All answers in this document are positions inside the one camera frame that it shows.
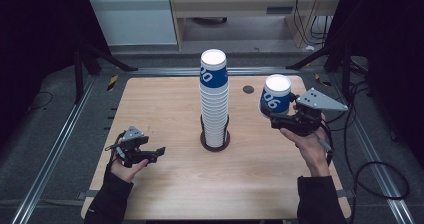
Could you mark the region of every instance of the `round black base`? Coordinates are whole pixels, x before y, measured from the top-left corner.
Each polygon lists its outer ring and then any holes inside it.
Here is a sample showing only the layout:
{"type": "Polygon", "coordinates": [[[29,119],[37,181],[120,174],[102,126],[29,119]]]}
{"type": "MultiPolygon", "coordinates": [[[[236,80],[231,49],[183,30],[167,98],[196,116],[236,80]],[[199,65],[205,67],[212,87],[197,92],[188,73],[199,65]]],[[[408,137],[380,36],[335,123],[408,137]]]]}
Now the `round black base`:
{"type": "Polygon", "coordinates": [[[225,140],[224,145],[222,145],[220,147],[211,147],[211,146],[208,146],[206,144],[206,138],[205,138],[205,132],[204,131],[202,131],[202,134],[200,134],[200,142],[202,143],[202,146],[206,150],[211,151],[211,152],[219,152],[219,151],[222,151],[225,148],[227,148],[227,146],[230,144],[230,133],[227,130],[227,139],[225,140]]]}

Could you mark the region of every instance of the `blue label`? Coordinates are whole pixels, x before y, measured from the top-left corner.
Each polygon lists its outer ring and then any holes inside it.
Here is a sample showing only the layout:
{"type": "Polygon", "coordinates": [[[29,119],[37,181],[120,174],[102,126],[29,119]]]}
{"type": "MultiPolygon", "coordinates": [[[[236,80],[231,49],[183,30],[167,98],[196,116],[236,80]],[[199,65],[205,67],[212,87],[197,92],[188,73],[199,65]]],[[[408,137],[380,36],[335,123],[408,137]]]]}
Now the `blue label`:
{"type": "Polygon", "coordinates": [[[285,96],[276,97],[269,94],[264,89],[261,95],[261,105],[267,106],[273,113],[284,112],[289,109],[290,93],[285,96]]]}
{"type": "Polygon", "coordinates": [[[227,68],[223,67],[220,70],[211,71],[203,66],[200,67],[200,82],[209,88],[218,88],[228,82],[227,68]]]}

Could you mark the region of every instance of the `printed number on cup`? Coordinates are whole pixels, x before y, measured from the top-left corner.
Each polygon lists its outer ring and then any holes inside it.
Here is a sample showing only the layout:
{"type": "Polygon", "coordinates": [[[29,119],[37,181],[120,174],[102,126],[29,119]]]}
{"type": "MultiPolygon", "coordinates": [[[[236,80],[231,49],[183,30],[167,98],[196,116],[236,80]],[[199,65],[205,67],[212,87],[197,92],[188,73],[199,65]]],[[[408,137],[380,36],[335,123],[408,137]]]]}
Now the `printed number on cup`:
{"type": "Polygon", "coordinates": [[[200,67],[200,75],[202,75],[202,79],[204,82],[208,82],[213,78],[213,75],[209,72],[206,72],[206,69],[204,67],[200,67]]]}
{"type": "Polygon", "coordinates": [[[264,93],[264,100],[267,102],[269,108],[274,109],[281,103],[280,100],[274,99],[274,96],[269,94],[268,92],[264,93]]]}

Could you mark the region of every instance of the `hand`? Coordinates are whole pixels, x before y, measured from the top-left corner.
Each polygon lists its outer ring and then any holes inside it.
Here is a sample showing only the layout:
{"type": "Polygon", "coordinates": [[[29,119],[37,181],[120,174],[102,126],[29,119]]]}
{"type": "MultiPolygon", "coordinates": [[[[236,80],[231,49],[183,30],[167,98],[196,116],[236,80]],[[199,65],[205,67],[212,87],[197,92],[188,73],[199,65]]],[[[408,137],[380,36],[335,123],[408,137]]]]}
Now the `hand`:
{"type": "Polygon", "coordinates": [[[137,164],[133,164],[132,167],[128,168],[122,164],[121,159],[117,158],[116,153],[114,159],[115,161],[112,163],[110,172],[128,183],[131,183],[134,180],[135,175],[149,163],[149,161],[145,159],[137,164]]]}
{"type": "Polygon", "coordinates": [[[289,131],[288,129],[281,128],[281,134],[287,139],[291,140],[299,148],[300,154],[306,162],[306,165],[311,172],[311,176],[329,176],[330,169],[328,168],[326,151],[319,143],[319,139],[325,140],[327,135],[320,127],[315,133],[309,136],[302,137],[289,131]]]}

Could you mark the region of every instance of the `gray carpet floor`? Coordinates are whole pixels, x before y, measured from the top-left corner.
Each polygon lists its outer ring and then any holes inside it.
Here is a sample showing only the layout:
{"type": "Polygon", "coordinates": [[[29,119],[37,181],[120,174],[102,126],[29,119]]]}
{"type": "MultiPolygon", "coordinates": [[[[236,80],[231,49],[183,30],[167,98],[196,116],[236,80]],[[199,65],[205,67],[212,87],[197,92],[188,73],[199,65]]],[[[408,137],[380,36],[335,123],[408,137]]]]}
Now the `gray carpet floor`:
{"type": "MultiPolygon", "coordinates": [[[[308,55],[308,52],[237,52],[228,50],[228,65],[238,67],[284,67],[295,64],[308,55]]],[[[139,67],[198,67],[198,53],[191,54],[139,54],[116,55],[117,59],[139,67]]],[[[315,87],[328,96],[342,100],[337,86],[340,83],[340,73],[325,73],[322,68],[325,58],[311,63],[299,72],[287,72],[287,75],[302,77],[307,89],[315,87]],[[324,86],[317,82],[315,73],[320,74],[321,81],[332,85],[324,86]]],[[[98,76],[88,76],[85,82],[94,80],[93,88],[84,105],[66,146],[60,153],[48,182],[40,197],[40,202],[34,209],[28,223],[83,223],[78,202],[69,205],[69,201],[78,201],[80,192],[86,191],[91,183],[100,153],[112,125],[115,108],[118,107],[125,83],[128,79],[142,76],[129,74],[117,69],[111,64],[100,60],[102,72],[98,76]],[[107,91],[110,78],[118,75],[112,91],[107,91]],[[66,200],[64,205],[53,205],[48,201],[66,200]]],[[[361,76],[352,76],[352,81],[362,81],[361,76]]],[[[45,78],[40,93],[34,99],[31,108],[22,119],[20,126],[13,133],[6,148],[0,153],[0,223],[10,223],[18,205],[28,193],[37,178],[44,161],[60,135],[69,113],[74,108],[75,83],[73,67],[52,73],[45,78]]],[[[379,107],[372,96],[365,91],[358,93],[355,102],[356,120],[359,120],[366,130],[375,151],[384,162],[396,167],[408,180],[410,194],[404,202],[415,223],[424,223],[424,170],[414,158],[408,146],[394,142],[390,138],[390,129],[382,117],[379,107]]],[[[326,112],[332,119],[338,113],[326,112]]],[[[333,161],[342,184],[346,190],[353,188],[348,163],[344,155],[343,125],[345,118],[330,125],[333,130],[335,154],[333,161]]],[[[352,169],[356,171],[362,164],[369,161],[367,150],[361,145],[360,136],[355,132],[354,125],[347,130],[347,153],[352,169]]],[[[402,192],[404,183],[396,173],[389,170],[396,186],[402,192]]],[[[376,181],[375,172],[370,168],[360,176],[361,182],[370,186],[376,192],[381,192],[376,181]]],[[[359,187],[356,193],[357,205],[355,223],[409,223],[396,220],[395,215],[385,198],[376,197],[359,187]]]]}

